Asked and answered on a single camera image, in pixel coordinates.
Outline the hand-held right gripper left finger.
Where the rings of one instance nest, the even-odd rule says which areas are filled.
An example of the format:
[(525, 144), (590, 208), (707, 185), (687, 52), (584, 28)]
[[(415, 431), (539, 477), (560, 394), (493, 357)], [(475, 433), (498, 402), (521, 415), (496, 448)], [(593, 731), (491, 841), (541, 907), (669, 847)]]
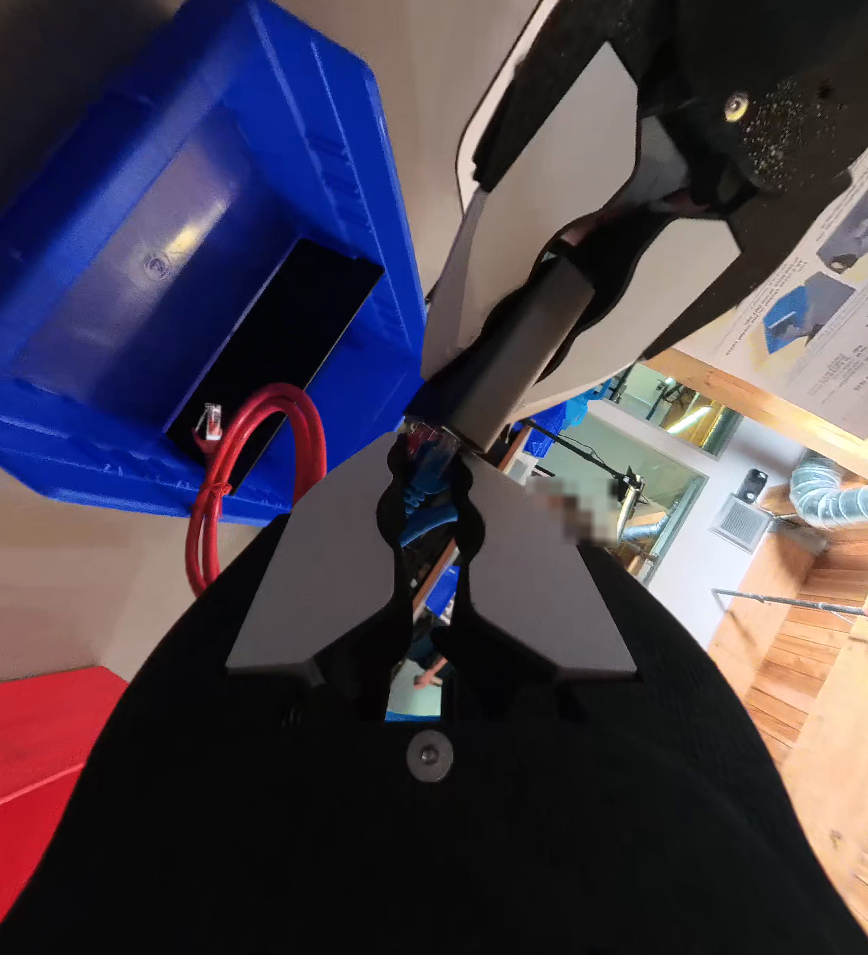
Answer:
[(308, 491), (287, 519), (226, 662), (356, 686), (407, 650), (412, 609), (401, 536), (406, 436), (375, 439)]

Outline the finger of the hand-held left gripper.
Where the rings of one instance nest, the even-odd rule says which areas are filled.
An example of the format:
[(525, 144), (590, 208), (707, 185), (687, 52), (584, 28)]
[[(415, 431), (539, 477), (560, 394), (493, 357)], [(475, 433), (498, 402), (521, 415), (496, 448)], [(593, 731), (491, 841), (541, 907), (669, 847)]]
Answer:
[(637, 86), (605, 43), (499, 185), (475, 190), (428, 308), (424, 380), (473, 344), (549, 242), (620, 191), (637, 139)]
[(679, 218), (664, 225), (635, 261), (618, 302), (577, 335), (560, 364), (526, 391), (509, 421), (547, 410), (638, 362), (739, 254), (726, 221)]

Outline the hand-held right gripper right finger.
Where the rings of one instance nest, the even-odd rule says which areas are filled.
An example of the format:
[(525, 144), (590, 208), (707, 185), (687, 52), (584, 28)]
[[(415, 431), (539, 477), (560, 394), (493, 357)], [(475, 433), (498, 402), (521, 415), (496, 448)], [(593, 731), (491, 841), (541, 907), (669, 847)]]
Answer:
[(440, 652), (459, 683), (629, 681), (637, 667), (561, 521), (474, 454), (448, 469), (459, 581)]

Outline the black network switch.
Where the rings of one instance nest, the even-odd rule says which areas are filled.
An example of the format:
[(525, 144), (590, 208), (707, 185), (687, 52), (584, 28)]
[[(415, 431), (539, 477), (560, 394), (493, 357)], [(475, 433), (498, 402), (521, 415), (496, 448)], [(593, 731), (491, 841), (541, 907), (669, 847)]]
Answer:
[(583, 272), (557, 259), (460, 375), (443, 426), (468, 446), (487, 450), (594, 294)]

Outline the red plastic bin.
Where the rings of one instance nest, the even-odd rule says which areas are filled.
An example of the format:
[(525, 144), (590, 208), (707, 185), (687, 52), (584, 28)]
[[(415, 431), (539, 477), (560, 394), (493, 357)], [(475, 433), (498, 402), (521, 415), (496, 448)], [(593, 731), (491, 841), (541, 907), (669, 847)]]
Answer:
[(103, 667), (0, 683), (0, 922), (46, 852), (128, 685)]

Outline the blue plastic bin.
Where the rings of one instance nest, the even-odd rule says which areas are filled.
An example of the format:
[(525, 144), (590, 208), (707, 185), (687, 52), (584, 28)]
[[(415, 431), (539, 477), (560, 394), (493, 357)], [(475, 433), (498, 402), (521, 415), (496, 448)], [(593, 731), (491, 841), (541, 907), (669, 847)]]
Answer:
[(380, 92), (274, 2), (186, 2), (0, 217), (0, 469), (187, 518), (167, 431), (306, 238), (384, 276), (305, 390), (328, 467), (398, 428), (426, 307)]

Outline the grey desk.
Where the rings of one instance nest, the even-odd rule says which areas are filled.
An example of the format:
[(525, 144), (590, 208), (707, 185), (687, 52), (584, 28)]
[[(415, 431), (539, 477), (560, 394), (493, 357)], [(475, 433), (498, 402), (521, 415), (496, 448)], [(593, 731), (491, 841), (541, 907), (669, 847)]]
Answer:
[[(0, 211), (178, 6), (0, 1)], [(280, 6), (373, 71), (428, 293), (462, 216), (464, 128), (538, 2)], [(0, 471), (0, 682), (91, 666), (132, 679), (191, 602), (184, 536), (182, 520), (70, 506)]]

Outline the printed instruction sheet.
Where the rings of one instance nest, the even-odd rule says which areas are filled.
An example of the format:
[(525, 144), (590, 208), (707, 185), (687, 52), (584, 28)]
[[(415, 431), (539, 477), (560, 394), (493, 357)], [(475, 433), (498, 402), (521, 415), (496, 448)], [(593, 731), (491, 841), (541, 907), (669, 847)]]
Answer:
[(738, 306), (677, 350), (868, 438), (868, 149), (852, 184)]

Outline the black bin divider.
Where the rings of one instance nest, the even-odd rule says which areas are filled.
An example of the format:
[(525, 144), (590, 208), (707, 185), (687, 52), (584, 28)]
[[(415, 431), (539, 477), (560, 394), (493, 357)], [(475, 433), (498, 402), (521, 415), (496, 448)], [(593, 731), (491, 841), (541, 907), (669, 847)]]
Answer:
[(298, 239), (207, 364), (170, 424), (169, 440), (205, 468), (203, 447), (215, 445), (202, 422), (206, 405), (220, 408), (227, 427), (260, 388), (307, 389), (383, 276), (368, 258)]

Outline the ceiling sprinkler pipe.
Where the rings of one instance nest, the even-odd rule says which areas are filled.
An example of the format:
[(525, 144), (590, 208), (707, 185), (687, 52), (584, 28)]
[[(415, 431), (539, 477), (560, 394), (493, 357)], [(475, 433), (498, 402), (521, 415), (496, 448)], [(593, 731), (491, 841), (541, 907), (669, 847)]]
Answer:
[(868, 608), (850, 604), (800, 600), (798, 598), (786, 598), (723, 588), (713, 588), (711, 594), (719, 603), (728, 599), (730, 601), (744, 601), (746, 603), (755, 603), (764, 606), (780, 606), (787, 609), (796, 608), (799, 610), (822, 612), (843, 620), (847, 618), (850, 620), (864, 619), (868, 621)]

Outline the wall vent grille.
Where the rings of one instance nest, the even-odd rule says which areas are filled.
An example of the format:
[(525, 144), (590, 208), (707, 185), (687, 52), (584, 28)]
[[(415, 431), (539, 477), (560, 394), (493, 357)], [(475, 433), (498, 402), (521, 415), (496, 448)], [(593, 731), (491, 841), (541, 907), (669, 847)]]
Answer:
[(709, 531), (747, 554), (754, 554), (773, 527), (774, 517), (739, 495), (728, 495)]

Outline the large silver duct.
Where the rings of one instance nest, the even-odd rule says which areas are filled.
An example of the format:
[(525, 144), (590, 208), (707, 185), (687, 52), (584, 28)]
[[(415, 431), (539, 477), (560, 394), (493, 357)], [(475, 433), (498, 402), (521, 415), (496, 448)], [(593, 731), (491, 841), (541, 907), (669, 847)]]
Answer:
[(791, 473), (789, 499), (798, 517), (813, 528), (868, 527), (868, 484), (846, 488), (845, 471), (815, 452), (808, 452)]

